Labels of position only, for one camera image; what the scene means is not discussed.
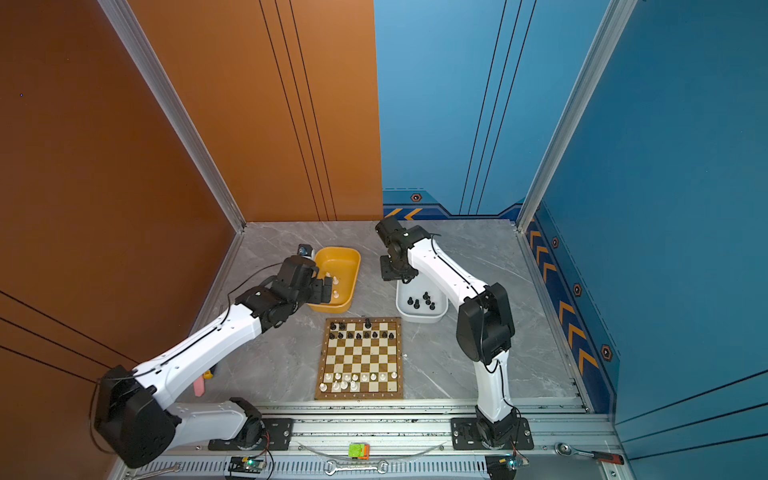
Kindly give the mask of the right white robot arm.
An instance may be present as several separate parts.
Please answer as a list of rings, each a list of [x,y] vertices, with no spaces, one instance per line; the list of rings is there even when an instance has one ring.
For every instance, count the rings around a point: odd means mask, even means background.
[[[439,247],[435,234],[419,225],[405,228],[386,217],[375,230],[387,250],[380,257],[383,280],[409,283],[424,277],[456,308],[456,341],[475,366],[480,439],[490,449],[511,443],[521,416],[509,390],[515,326],[506,289],[470,274]]]

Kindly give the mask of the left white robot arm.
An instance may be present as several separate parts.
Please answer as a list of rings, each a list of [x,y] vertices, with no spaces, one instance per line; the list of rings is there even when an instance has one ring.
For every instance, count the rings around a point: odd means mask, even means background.
[[[132,370],[118,365],[106,372],[94,391],[94,430],[132,469],[169,449],[200,442],[259,447],[265,426],[247,400],[194,405],[178,398],[219,361],[280,327],[301,306],[332,298],[332,276],[308,257],[286,258],[277,274],[242,292],[223,314],[176,346]]]

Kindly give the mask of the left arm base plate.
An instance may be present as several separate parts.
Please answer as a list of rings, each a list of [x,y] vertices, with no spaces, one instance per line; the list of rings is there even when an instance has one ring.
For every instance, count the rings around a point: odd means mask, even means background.
[[[294,429],[291,418],[250,419],[230,440],[210,440],[209,451],[287,451]]]

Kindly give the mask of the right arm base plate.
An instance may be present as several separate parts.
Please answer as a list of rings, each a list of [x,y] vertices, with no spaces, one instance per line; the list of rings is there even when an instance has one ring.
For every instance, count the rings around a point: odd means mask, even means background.
[[[452,418],[452,446],[455,450],[522,450],[535,448],[528,420],[513,414],[490,423],[484,418]]]

